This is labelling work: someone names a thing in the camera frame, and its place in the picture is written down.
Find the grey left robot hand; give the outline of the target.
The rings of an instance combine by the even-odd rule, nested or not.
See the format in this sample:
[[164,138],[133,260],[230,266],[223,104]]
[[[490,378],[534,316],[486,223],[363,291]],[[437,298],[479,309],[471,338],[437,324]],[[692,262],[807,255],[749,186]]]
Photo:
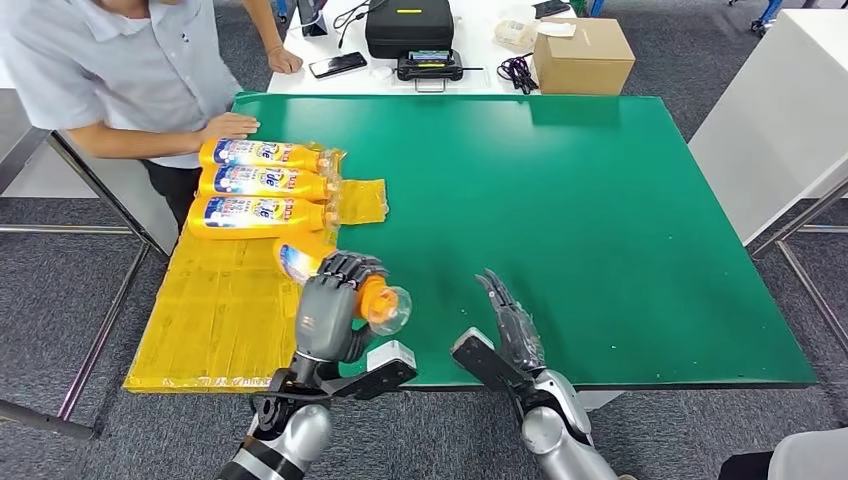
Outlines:
[[353,363],[377,338],[369,326],[355,330],[357,297],[370,277],[387,270],[377,258],[350,251],[325,257],[302,289],[295,321],[298,356],[319,362]]

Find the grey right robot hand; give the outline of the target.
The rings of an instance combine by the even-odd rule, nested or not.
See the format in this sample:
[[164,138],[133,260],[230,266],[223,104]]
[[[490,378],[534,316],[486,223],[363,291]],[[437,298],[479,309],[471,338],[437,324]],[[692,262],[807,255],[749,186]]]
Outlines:
[[535,376],[546,367],[544,347],[532,316],[489,268],[475,279],[483,286],[496,316],[499,352],[517,369]]

